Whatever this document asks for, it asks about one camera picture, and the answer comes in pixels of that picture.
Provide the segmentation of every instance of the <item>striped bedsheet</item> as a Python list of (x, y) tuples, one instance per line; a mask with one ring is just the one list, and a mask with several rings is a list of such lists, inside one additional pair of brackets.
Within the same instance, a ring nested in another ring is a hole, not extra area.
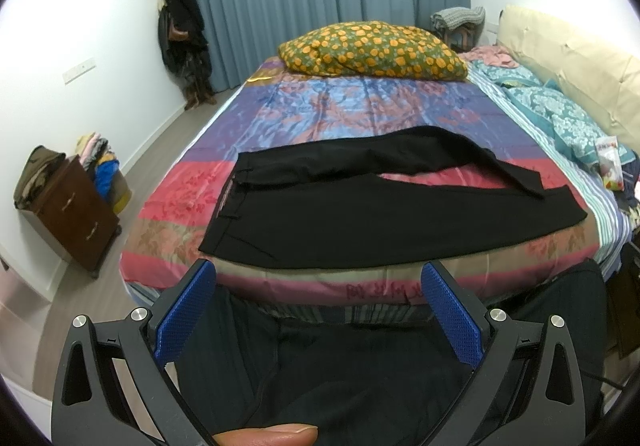
[(500, 87), (487, 79), (480, 71), (469, 67), (468, 79), (476, 84), (496, 105), (529, 134), (545, 153), (558, 165), (570, 179), (582, 198), (590, 207), (598, 224), (600, 247), (593, 259), (600, 264), (602, 275), (608, 280), (620, 266), (620, 251), (625, 242), (631, 240), (632, 228), (629, 218), (623, 214), (616, 203), (613, 193), (605, 189), (599, 177), (590, 175), (576, 163), (568, 160), (556, 150), (547, 134), (532, 124), (509, 101)]

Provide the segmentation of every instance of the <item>wooden nightstand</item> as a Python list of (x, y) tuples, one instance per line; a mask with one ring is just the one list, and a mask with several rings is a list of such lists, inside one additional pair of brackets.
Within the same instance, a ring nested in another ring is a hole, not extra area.
[(122, 231), (120, 219), (98, 195), (77, 155), (63, 162), (30, 209), (21, 212), (60, 257), (75, 260), (94, 278)]

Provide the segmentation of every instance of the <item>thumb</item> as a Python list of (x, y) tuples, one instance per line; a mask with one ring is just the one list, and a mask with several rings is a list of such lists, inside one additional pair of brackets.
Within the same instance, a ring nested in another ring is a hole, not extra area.
[(312, 446), (318, 427), (310, 424), (278, 424), (269, 428), (244, 428), (214, 435), (220, 446)]

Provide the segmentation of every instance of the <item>yellow floral pillow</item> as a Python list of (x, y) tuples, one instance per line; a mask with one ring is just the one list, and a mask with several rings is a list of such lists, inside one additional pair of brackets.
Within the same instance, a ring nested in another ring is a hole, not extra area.
[(439, 38), (385, 22), (334, 23), (284, 42), (278, 53), (290, 70), (312, 76), (466, 78), (465, 62)]

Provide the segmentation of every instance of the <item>folded clothes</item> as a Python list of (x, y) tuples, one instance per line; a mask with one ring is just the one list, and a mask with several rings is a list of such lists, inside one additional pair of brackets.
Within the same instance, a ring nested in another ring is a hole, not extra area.
[(84, 166), (84, 163), (89, 158), (89, 156), (92, 154), (92, 151), (94, 150), (95, 144), (98, 142), (99, 139), (100, 139), (100, 134), (94, 133), (91, 136), (91, 138), (87, 141), (87, 144), (82, 149), (82, 153), (79, 154), (80, 155), (80, 164), (82, 165), (82, 167), (85, 170), (88, 167)]
[(484, 22), (484, 7), (478, 6), (473, 9), (468, 7), (449, 7), (435, 12), (431, 15), (433, 28), (440, 30), (455, 30), (465, 23), (481, 25)]
[(116, 155), (111, 150), (111, 146), (107, 145), (107, 149), (103, 152), (100, 158), (95, 162), (96, 166), (100, 166), (103, 162), (112, 161), (116, 159)]
[(103, 199), (107, 198), (109, 190), (111, 189), (111, 182), (113, 181), (113, 176), (118, 171), (118, 166), (120, 163), (117, 160), (109, 160), (107, 162), (103, 162), (100, 166), (97, 166), (95, 169), (95, 178), (94, 185), (95, 189), (100, 194), (100, 197)]
[(511, 57), (508, 49), (501, 45), (481, 45), (468, 52), (458, 53), (458, 57), (467, 61), (482, 60), (485, 65), (514, 69), (520, 64)]
[(84, 152), (84, 149), (89, 144), (89, 141), (93, 136), (95, 136), (95, 132), (84, 134), (84, 136), (79, 137), (78, 142), (76, 142), (76, 153), (78, 155), (82, 155), (82, 152)]
[(82, 167), (85, 170), (88, 170), (89, 168), (91, 168), (91, 166), (98, 160), (98, 158), (102, 156), (102, 153), (107, 149), (108, 145), (109, 145), (109, 141), (107, 141), (104, 137), (99, 137), (99, 139), (95, 141), (95, 144), (91, 149), (91, 152), (85, 158), (84, 162), (82, 161), (82, 159), (80, 159), (80, 162), (82, 163)]

